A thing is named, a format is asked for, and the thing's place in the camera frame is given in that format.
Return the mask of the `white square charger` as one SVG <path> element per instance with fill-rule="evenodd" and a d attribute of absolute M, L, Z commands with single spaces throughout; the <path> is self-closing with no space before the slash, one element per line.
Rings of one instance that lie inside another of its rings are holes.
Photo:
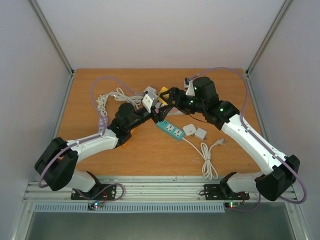
<path fill-rule="evenodd" d="M 194 136 L 200 140 L 205 140 L 206 139 L 206 135 L 207 135 L 207 131 L 202 129 L 202 128 L 197 128 Z"/>

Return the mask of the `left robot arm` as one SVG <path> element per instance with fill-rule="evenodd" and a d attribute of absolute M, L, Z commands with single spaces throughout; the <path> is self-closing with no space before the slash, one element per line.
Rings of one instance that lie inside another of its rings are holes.
<path fill-rule="evenodd" d="M 54 138 L 34 165 L 40 175 L 38 187 L 49 187 L 52 191 L 68 187 L 86 200 L 96 199 L 105 188 L 91 172 L 77 170 L 77 164 L 97 153 L 124 145 L 132 137 L 133 129 L 148 120 L 163 121 L 172 108 L 172 105 L 165 105 L 159 109 L 135 109 L 132 104 L 123 103 L 110 125 L 101 132 L 69 141 Z"/>

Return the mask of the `yellow cube socket adapter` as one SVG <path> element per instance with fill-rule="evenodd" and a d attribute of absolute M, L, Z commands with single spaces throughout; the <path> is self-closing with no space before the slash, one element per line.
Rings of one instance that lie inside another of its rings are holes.
<path fill-rule="evenodd" d="M 158 93 L 158 101 L 163 104 L 164 106 L 172 105 L 172 100 L 170 98 L 170 93 L 163 94 L 164 92 L 167 92 L 169 89 L 165 86 L 163 86 L 159 93 Z"/>

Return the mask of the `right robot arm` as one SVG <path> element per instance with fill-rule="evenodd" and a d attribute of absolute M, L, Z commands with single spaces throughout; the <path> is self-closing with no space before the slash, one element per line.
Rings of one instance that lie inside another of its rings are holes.
<path fill-rule="evenodd" d="M 231 172 L 220 181 L 225 198 L 239 192 L 259 192 L 265 199 L 275 201 L 296 181 L 300 160 L 287 156 L 268 143 L 229 101 L 220 100 L 214 82 L 198 77 L 189 83 L 187 91 L 172 87 L 160 93 L 160 99 L 186 115 L 201 113 L 205 120 L 231 137 L 260 168 L 255 173 Z"/>

